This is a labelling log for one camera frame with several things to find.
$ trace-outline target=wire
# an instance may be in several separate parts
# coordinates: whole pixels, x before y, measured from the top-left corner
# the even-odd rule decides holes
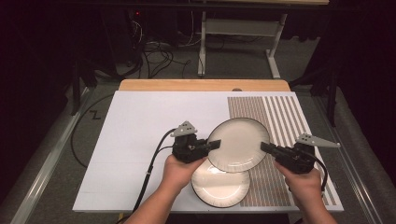
[[[189,47],[189,46],[194,46],[194,45],[198,44],[201,41],[201,39],[195,41],[194,43],[191,43],[194,34],[195,34],[195,31],[194,31],[194,14],[193,14],[193,12],[191,12],[191,36],[190,36],[190,40],[189,40],[189,42],[187,44],[178,45],[178,47],[183,48],[183,47]]]
[[[325,189],[326,189],[326,185],[327,185],[327,178],[329,176],[329,174],[327,172],[327,169],[326,169],[326,166],[324,165],[324,163],[320,159],[318,159],[316,156],[312,155],[311,153],[305,152],[305,151],[302,151],[302,150],[300,150],[300,152],[302,152],[306,156],[314,159],[323,168],[324,177],[323,177],[323,181],[322,181],[320,189],[321,189],[322,192],[324,192]]]
[[[148,183],[149,183],[149,178],[150,178],[150,176],[151,176],[151,171],[152,171],[152,168],[153,168],[153,164],[154,164],[155,158],[157,157],[158,153],[159,153],[161,150],[163,150],[163,148],[160,148],[161,145],[163,144],[163,140],[164,140],[170,133],[172,133],[174,130],[175,130],[175,129],[169,130],[169,131],[163,136],[163,138],[161,139],[160,143],[159,143],[158,146],[157,146],[157,149],[155,149],[154,155],[152,156],[152,159],[151,159],[151,163],[149,164],[148,170],[147,170],[147,172],[146,172],[145,181],[143,182],[142,189],[140,190],[139,197],[137,198],[137,201],[136,201],[136,204],[134,205],[134,210],[132,211],[132,213],[133,213],[134,211],[136,211],[136,209],[139,207],[139,205],[140,205],[140,203],[141,203],[141,201],[142,201],[142,198],[143,198],[143,196],[145,195],[146,188],[147,188]]]
[[[231,42],[236,42],[236,43],[252,43],[252,42],[263,39],[263,36],[259,36],[259,35],[254,36],[251,40],[242,40],[242,39],[233,38],[234,36],[239,36],[239,35],[224,36],[223,38],[226,40],[229,40]]]
[[[138,22],[136,22],[136,21],[132,21],[132,22],[136,25],[136,29],[134,30],[134,35],[136,34],[137,27],[140,28],[139,29],[140,30],[140,37],[139,37],[139,41],[137,42],[137,44],[139,44],[142,41],[143,29],[142,29],[142,26]]]
[[[75,149],[74,149],[74,144],[73,144],[73,142],[74,142],[74,135],[75,135],[76,129],[77,129],[79,123],[81,122],[82,118],[84,118],[85,114],[87,114],[87,112],[88,112],[94,105],[97,105],[99,102],[101,102],[101,101],[105,100],[106,98],[111,97],[111,96],[113,96],[113,95],[114,95],[114,93],[113,93],[113,94],[110,94],[110,95],[107,95],[107,96],[105,96],[105,97],[102,97],[102,98],[100,98],[99,100],[95,101],[93,104],[91,104],[91,105],[81,114],[81,116],[78,118],[78,120],[77,120],[77,122],[76,122],[76,125],[74,126],[73,131],[72,131],[72,133],[71,133],[71,136],[70,136],[70,148],[71,148],[71,150],[72,150],[73,157],[74,157],[74,158],[76,159],[76,161],[77,161],[82,167],[84,167],[84,168],[88,168],[88,165],[86,165],[84,162],[82,162],[82,161],[78,158],[78,155],[77,155],[77,153],[76,153],[76,151],[75,151]]]
[[[171,51],[161,48],[161,42],[148,42],[146,46],[150,44],[155,44],[154,49],[144,50],[144,56],[148,65],[148,78],[156,77],[163,69],[170,66],[171,63],[183,64],[181,76],[184,78],[184,71],[186,66],[191,63],[191,60],[187,60],[184,63],[176,61],[174,60],[174,54]],[[151,62],[149,60],[149,56],[153,55],[154,53],[160,53],[163,58],[159,62]],[[152,71],[150,67],[151,64],[157,64]]]
[[[207,45],[207,41],[206,41],[205,47],[206,47],[207,49],[223,49],[223,48],[224,48],[224,45],[225,45],[225,38],[223,38],[223,35],[209,35],[209,36],[213,36],[213,37],[215,37],[215,38],[220,39],[220,40],[221,40],[221,46],[220,46],[219,48],[213,48],[213,47],[208,46],[208,45]]]
[[[109,75],[109,77],[107,77],[107,76],[102,76],[102,75],[99,75],[99,74],[97,74],[97,73],[95,73],[95,76],[96,76],[96,77],[99,77],[99,78],[102,78],[102,79],[106,79],[106,80],[112,80],[112,79],[124,80],[124,79],[127,78],[128,76],[130,76],[130,75],[132,75],[133,73],[139,71],[140,68],[142,67],[142,65],[143,65],[142,57],[139,57],[139,58],[137,59],[137,63],[134,65],[134,67],[133,67],[131,70],[129,70],[128,72],[124,73],[124,74],[118,74],[117,72],[106,70],[106,71],[104,71],[104,72],[105,72],[107,75]]]
[[[204,78],[205,67],[204,67],[204,63],[202,62],[200,52],[198,52],[198,61],[201,64],[201,67],[202,67],[201,75],[199,77],[200,78]]]

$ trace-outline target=metal frame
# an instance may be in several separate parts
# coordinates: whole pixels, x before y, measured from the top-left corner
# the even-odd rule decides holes
[[[322,119],[324,122],[326,122],[326,126],[328,127],[333,139],[336,142],[339,142],[341,147],[337,148],[338,153],[340,155],[340,158],[342,159],[342,163],[344,166],[344,169],[346,171],[346,175],[349,179],[349,182],[351,184],[351,187],[353,188],[353,191],[356,194],[356,198],[358,199],[359,203],[361,204],[361,208],[364,212],[364,215],[366,216],[367,220],[369,223],[372,224],[382,224],[382,219],[380,215],[377,212],[377,209],[375,208],[375,205],[372,201],[372,197],[369,194],[366,186],[364,185],[363,181],[361,180],[361,177],[359,176],[358,171],[355,168],[355,165],[352,162],[352,159],[350,159],[350,156],[347,152],[347,150],[344,147],[343,142],[341,141],[341,137],[337,130],[330,124],[329,120],[325,116],[325,111],[326,111],[326,105],[318,98],[314,97],[315,100],[315,105],[317,108],[322,111],[322,113],[319,113],[322,116]]]
[[[62,136],[60,137],[54,148],[50,151],[48,157],[44,161],[43,166],[38,172],[35,181],[33,182],[32,186],[24,197],[20,207],[18,208],[18,211],[16,212],[14,218],[12,218],[11,224],[26,223],[29,220],[29,217],[30,215],[32,215],[35,206],[37,205],[41,195],[44,192],[44,189],[50,182],[50,178],[56,168],[56,165],[58,164],[58,161],[61,158],[62,153],[64,152],[64,145],[69,139],[69,136],[73,131],[77,120],[81,116],[83,109],[85,109],[84,105],[87,104],[92,94],[93,90],[90,90],[89,88],[85,88],[84,92],[81,94],[83,106],[79,108],[79,111],[76,113],[75,116],[70,118]]]
[[[273,78],[280,78],[279,70],[276,66],[275,52],[285,26],[287,14],[282,14],[278,22],[276,21],[236,21],[236,20],[216,20],[206,19],[206,12],[202,13],[201,22],[201,47],[199,51],[198,76],[205,76],[206,69],[206,34],[222,35],[259,35],[273,37],[273,46],[265,51],[268,64]]]
[[[331,6],[311,6],[311,5],[281,5],[281,4],[254,4],[254,3],[144,3],[144,2],[126,2],[126,1],[69,1],[61,0],[53,4],[70,7],[135,7],[145,9],[175,9],[175,10],[198,10],[198,11],[260,11],[281,14],[320,12],[323,13],[353,13],[361,11],[360,7],[331,7]]]

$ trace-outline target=plate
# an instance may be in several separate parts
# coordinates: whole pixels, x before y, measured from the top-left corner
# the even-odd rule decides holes
[[[209,152],[210,162],[222,171],[236,173],[262,161],[266,153],[261,150],[261,144],[270,143],[270,135],[257,120],[238,118],[222,122],[207,141],[216,140],[221,140],[220,148]]]
[[[248,171],[227,173],[204,161],[191,178],[192,188],[205,203],[214,207],[231,207],[240,203],[248,193]]]

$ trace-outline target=hand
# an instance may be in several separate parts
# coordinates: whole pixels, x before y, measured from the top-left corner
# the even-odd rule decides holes
[[[275,167],[285,176],[294,202],[301,210],[324,206],[321,199],[320,172],[316,168],[308,174],[297,175],[275,161]]]
[[[202,158],[191,163],[184,163],[178,161],[174,155],[168,156],[163,167],[163,181],[160,188],[172,190],[175,194],[179,194],[189,184],[194,171],[205,160],[206,158]]]

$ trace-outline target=forearm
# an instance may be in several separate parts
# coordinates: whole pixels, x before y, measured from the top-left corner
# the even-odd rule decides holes
[[[337,222],[327,211],[323,202],[312,203],[309,206],[301,208],[303,213],[304,224],[336,224]]]
[[[166,188],[159,187],[139,206],[125,223],[165,223],[178,194],[179,192],[172,192]]]

